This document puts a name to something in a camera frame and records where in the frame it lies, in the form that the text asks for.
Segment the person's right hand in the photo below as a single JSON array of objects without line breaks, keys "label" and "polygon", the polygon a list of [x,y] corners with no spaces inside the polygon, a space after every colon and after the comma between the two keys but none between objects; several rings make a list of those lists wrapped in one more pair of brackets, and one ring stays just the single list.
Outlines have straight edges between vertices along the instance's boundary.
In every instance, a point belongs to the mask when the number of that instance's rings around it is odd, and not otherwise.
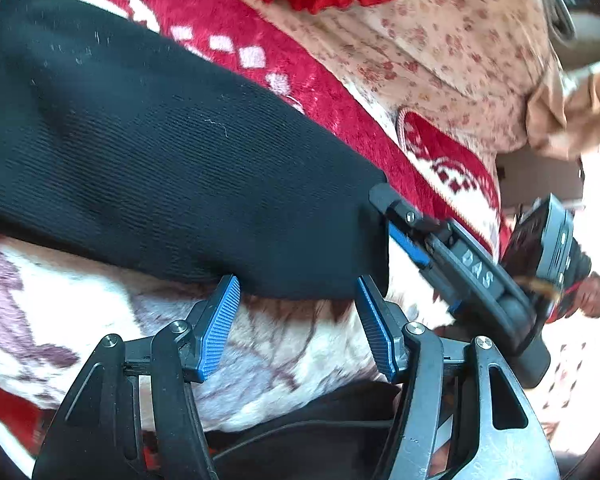
[{"label": "person's right hand", "polygon": [[600,274],[592,272],[564,297],[564,317],[581,312],[587,318],[600,318]]}]

